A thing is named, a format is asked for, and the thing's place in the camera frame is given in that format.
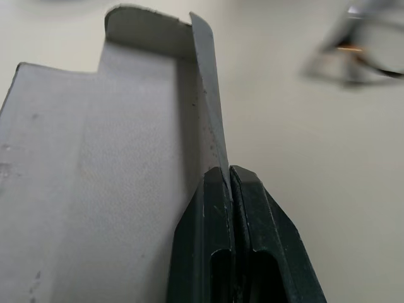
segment blurry object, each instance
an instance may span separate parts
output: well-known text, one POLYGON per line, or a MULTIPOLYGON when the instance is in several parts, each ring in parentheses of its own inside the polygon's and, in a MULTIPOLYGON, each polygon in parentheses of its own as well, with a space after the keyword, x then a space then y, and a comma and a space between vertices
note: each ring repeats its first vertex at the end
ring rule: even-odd
MULTIPOLYGON (((404 24, 399 23, 403 11, 391 9, 395 4, 396 0, 368 0, 352 4, 347 9, 342 26, 320 48, 321 57, 334 52, 343 54, 346 84, 367 84, 364 68, 390 78, 404 76, 404 24)), ((316 58, 309 75, 318 78, 320 74, 317 71, 322 63, 322 59, 316 58)))

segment gray metal sheet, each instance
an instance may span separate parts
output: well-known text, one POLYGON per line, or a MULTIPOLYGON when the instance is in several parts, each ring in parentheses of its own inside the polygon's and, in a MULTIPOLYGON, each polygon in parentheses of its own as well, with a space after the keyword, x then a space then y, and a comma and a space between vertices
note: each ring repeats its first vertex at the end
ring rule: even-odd
POLYGON ((199 21, 198 64, 189 25, 119 8, 98 73, 20 65, 0 116, 0 302, 164 300, 175 226, 227 165, 199 21))

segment white table surface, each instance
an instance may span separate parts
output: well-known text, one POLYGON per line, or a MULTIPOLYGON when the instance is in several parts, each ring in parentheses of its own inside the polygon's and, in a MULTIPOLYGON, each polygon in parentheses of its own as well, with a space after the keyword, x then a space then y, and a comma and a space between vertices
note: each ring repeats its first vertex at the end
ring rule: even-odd
MULTIPOLYGON (((126 3, 211 25, 229 162, 294 221, 328 302, 403 302, 404 85, 351 91, 300 75, 346 0, 126 3)), ((117 4, 0 0, 0 95, 21 61, 96 71, 117 4)))

